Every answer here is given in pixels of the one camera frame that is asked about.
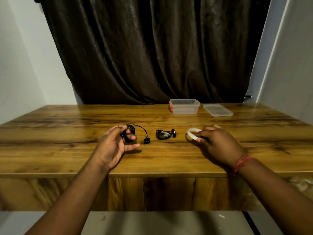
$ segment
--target clear plastic container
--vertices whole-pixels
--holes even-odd
[[[197,114],[200,102],[196,99],[170,99],[173,114]]]
[[[219,104],[205,104],[203,108],[212,116],[233,116],[233,112]]]

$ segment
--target left hand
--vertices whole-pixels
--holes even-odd
[[[104,132],[99,139],[98,145],[92,154],[93,158],[100,159],[109,170],[112,170],[119,162],[124,152],[134,150],[140,147],[140,143],[124,145],[124,139],[120,136],[126,125],[117,125]],[[136,136],[130,134],[130,130],[126,131],[129,139],[136,139]]]

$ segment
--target white rubber band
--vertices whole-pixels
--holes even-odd
[[[190,131],[193,131],[193,132],[200,132],[201,129],[198,129],[198,128],[190,128],[188,129],[187,131],[187,134],[189,135],[190,138],[194,139],[194,140],[197,140],[197,136],[194,136]]]

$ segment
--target transparent lid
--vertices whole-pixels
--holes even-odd
[[[232,116],[233,112],[219,104],[205,104],[203,108],[212,116]]]
[[[170,99],[171,106],[200,106],[196,99]]]

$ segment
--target curtain fold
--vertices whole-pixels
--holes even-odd
[[[270,0],[40,0],[85,104],[243,102]]]

